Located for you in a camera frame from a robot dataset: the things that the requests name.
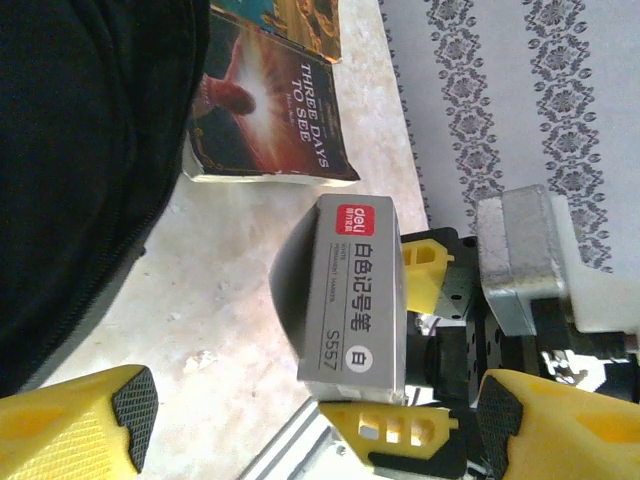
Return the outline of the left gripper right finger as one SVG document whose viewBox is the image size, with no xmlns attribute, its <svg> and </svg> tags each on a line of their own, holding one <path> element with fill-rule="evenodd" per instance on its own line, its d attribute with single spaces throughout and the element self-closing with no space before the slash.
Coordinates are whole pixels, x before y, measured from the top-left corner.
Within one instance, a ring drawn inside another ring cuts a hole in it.
<svg viewBox="0 0 640 480">
<path fill-rule="evenodd" d="M 496 479 L 637 479 L 639 406 L 513 370 L 482 380 L 476 410 Z"/>
</svg>

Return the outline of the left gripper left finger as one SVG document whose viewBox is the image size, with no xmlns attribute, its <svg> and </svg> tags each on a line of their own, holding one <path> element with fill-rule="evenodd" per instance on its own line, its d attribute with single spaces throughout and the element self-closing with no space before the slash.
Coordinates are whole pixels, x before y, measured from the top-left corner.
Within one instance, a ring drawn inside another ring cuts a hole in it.
<svg viewBox="0 0 640 480">
<path fill-rule="evenodd" d="M 159 407 L 151 370 L 124 365 L 1 400 L 3 479 L 134 479 Z"/>
</svg>

